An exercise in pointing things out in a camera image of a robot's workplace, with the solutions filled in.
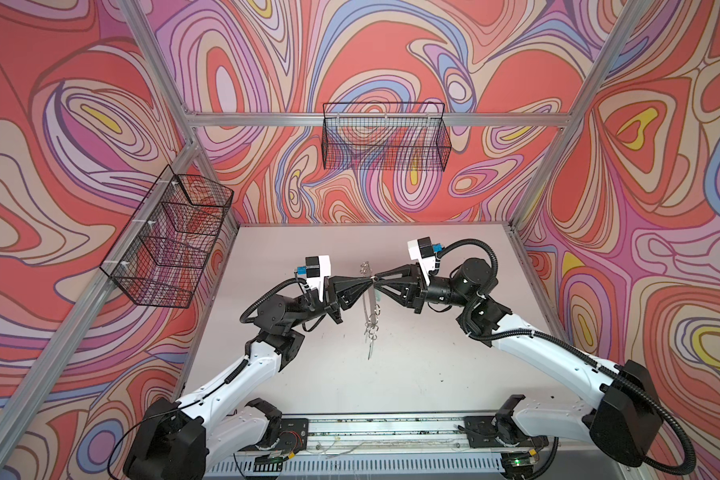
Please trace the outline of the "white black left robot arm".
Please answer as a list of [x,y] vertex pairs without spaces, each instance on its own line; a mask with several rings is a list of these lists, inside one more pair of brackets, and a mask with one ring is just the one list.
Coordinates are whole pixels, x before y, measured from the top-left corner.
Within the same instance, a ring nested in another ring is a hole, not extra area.
[[279,283],[241,316],[258,327],[243,355],[175,402],[155,401],[129,429],[134,439],[122,468],[128,479],[200,479],[240,450],[257,450],[257,466],[280,467],[307,447],[307,421],[283,419],[271,403],[249,396],[281,372],[305,339],[297,328],[331,317],[340,323],[372,287],[370,277],[301,278]]

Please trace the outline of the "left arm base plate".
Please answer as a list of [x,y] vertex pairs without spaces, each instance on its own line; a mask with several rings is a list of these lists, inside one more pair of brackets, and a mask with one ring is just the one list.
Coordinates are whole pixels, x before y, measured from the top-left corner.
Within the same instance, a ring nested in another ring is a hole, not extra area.
[[245,446],[241,451],[298,453],[308,446],[309,424],[306,417],[282,419],[275,426],[268,426],[258,443]]

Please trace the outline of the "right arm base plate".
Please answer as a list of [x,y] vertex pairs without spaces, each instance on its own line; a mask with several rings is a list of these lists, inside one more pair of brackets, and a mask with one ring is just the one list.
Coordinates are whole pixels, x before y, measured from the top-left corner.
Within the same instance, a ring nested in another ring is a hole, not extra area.
[[504,417],[466,416],[458,430],[466,435],[471,448],[544,449],[549,445],[546,436],[530,437]]

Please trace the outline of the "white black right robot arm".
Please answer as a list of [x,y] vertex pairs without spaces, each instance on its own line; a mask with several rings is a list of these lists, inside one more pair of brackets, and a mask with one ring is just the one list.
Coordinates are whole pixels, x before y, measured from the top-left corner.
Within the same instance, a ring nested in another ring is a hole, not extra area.
[[647,368],[586,353],[495,300],[498,259],[487,243],[467,238],[442,246],[424,237],[410,241],[408,252],[410,264],[374,277],[377,291],[415,313],[426,304],[460,308],[456,322],[468,339],[524,361],[576,395],[571,405],[513,396],[495,417],[503,442],[564,438],[589,442],[624,466],[647,465],[676,476],[694,472],[693,442],[661,404]]

